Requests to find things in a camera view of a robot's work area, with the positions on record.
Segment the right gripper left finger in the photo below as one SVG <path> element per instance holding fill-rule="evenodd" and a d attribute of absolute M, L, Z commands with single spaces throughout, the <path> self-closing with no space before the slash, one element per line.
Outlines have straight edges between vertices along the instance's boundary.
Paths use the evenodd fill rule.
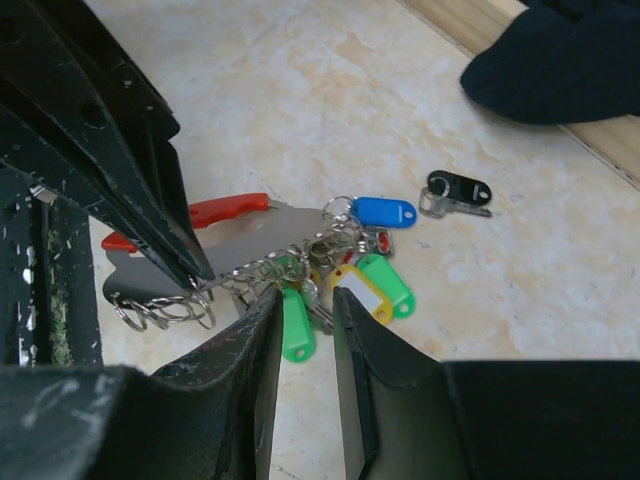
<path fill-rule="evenodd" d="M 145 374 L 3 367 L 5 479 L 265 479 L 283 309 L 266 291 L 236 322 Z"/>

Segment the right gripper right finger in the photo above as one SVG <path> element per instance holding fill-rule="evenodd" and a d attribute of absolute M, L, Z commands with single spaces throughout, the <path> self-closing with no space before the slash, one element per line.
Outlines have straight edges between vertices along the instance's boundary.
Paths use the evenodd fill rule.
<path fill-rule="evenodd" d="M 350 479 L 635 479 L 635 361 L 437 361 L 333 294 Z"/>

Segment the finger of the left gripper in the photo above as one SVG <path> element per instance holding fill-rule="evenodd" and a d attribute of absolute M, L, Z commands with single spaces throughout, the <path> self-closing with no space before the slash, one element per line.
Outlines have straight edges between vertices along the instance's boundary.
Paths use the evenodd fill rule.
<path fill-rule="evenodd" d="M 137 245 L 194 245 L 163 97 L 83 1 L 29 4 L 29 174 Z"/>
<path fill-rule="evenodd" d="M 82 1 L 1 5 L 1 162 L 122 234 L 179 286 L 213 270 L 162 95 Z"/>

